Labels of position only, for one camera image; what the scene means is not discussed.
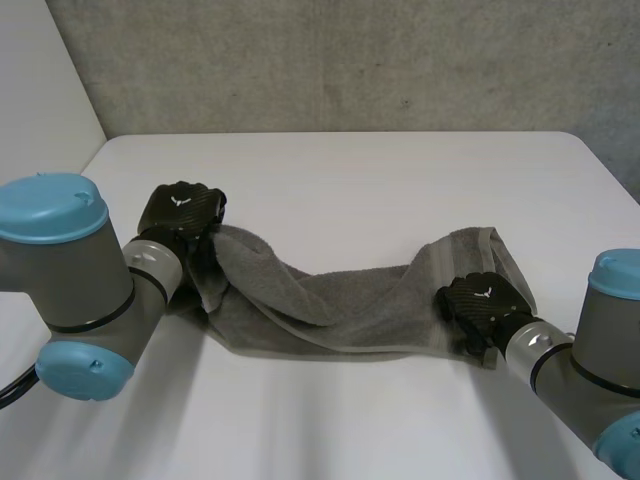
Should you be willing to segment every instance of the white table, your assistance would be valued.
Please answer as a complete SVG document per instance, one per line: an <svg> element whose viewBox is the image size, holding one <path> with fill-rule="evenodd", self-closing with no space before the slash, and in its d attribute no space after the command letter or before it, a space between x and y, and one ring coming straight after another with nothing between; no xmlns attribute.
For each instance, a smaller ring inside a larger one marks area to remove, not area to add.
<svg viewBox="0 0 640 480"><path fill-rule="evenodd" d="M161 183L229 197L225 221L309 272L387 266L454 229L497 227L540 315L575 328L602 250L640 247L640 208L563 133L121 137L85 174L122 243ZM0 297L0 385L47 331ZM428 357L338 364L235 356L164 318L134 378L105 403L38 385L0 413L3 480L613 479L528 391Z"/></svg>

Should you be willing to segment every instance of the light blue cap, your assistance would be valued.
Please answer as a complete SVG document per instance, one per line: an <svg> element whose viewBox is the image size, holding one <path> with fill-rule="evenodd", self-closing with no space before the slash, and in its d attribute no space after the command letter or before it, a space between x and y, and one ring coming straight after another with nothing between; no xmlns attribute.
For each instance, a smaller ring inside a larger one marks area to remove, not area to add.
<svg viewBox="0 0 640 480"><path fill-rule="evenodd" d="M640 412L609 425L593 445L593 453L622 478L640 480Z"/></svg>
<svg viewBox="0 0 640 480"><path fill-rule="evenodd" d="M640 250L607 250L596 258L589 285L613 297L640 300Z"/></svg>
<svg viewBox="0 0 640 480"><path fill-rule="evenodd" d="M76 400L115 397L134 370L123 356L81 342L48 343L36 361L36 374L47 387Z"/></svg>
<svg viewBox="0 0 640 480"><path fill-rule="evenodd" d="M107 204L88 178L38 174L0 187L0 238L37 245L91 235L109 218Z"/></svg>

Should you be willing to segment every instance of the black ring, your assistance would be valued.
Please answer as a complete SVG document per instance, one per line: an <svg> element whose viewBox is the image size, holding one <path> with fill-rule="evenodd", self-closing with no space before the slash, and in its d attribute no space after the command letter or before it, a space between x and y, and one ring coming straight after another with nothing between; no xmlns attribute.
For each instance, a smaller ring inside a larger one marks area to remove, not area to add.
<svg viewBox="0 0 640 480"><path fill-rule="evenodd" d="M609 390L610 392L618 393L626 397L640 398L639 389L625 387L624 385L610 382L609 380L605 380L604 378L591 373L589 370L580 365L573 355L571 355L571 365L582 377L589 380L591 383L595 383L599 387L604 388L605 390Z"/></svg>
<svg viewBox="0 0 640 480"><path fill-rule="evenodd" d="M131 293L129 294L129 298L127 298L122 305L120 305L118 308L116 308L109 315L106 315L106 316L104 316L102 318L99 318L97 320L92 320L90 322L83 323L81 325L74 325L73 327L61 327L59 325L52 325L52 324L47 323L47 322L45 322L45 324L47 325L47 327L49 327L49 330L51 330L52 332L56 332L56 333L84 333L84 332L89 332L89 331L91 331L91 330L93 330L95 328L103 327L107 323L112 322L113 320L118 318L120 315L122 315L124 312L126 312L129 309L129 307L131 306L131 304L133 303L135 298L136 298L136 289L135 289L135 286L132 285L131 286Z"/></svg>
<svg viewBox="0 0 640 480"><path fill-rule="evenodd" d="M536 364L531 370L531 377L529 378L529 385L531 385L531 390L533 390L533 393L538 393L536 392L536 380L538 379L538 373L540 373L540 369L542 368L542 365L544 365L544 362L549 360L549 358L551 358L556 353L567 348L571 348L572 346L573 343L559 343L558 345L554 345L549 350L544 352L544 354L536 361Z"/></svg>
<svg viewBox="0 0 640 480"><path fill-rule="evenodd" d="M164 298L164 304L169 303L169 295L167 295L167 291L164 289L164 286L158 281L156 277L151 275L149 272L145 272L144 270L140 270L139 268L129 267L129 271L134 275L138 275L139 277L148 280L153 284L154 287L158 289L162 298Z"/></svg>

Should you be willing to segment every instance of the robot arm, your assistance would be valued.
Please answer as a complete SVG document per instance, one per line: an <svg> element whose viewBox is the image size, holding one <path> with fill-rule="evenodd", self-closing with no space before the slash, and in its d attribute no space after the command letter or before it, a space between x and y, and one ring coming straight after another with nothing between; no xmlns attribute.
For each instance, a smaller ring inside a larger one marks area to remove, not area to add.
<svg viewBox="0 0 640 480"><path fill-rule="evenodd" d="M189 250L222 220L225 203L222 192L201 184L158 187L139 235L120 249L90 180L38 175L2 187L0 288L27 293L51 339L35 369L0 392L0 408L38 378L75 399L116 396L173 294L188 282Z"/></svg>
<svg viewBox="0 0 640 480"><path fill-rule="evenodd" d="M465 332L470 353L499 348L509 369L628 479L640 479L639 266L640 250L597 258L575 340L532 316L496 273L458 278L437 295L443 317Z"/></svg>

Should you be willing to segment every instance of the towel fold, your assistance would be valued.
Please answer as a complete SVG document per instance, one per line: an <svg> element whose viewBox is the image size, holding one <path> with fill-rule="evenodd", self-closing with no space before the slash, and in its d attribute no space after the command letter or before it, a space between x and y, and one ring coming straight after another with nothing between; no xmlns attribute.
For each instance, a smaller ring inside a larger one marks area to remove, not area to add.
<svg viewBox="0 0 640 480"><path fill-rule="evenodd" d="M533 295L494 228L467 228L425 245L408 265L309 275L281 262L260 237L220 225L210 234L219 268L189 270L213 335L245 355L383 360L410 354L493 368L469 355L464 335L439 316L434 297L454 277L497 272Z"/></svg>

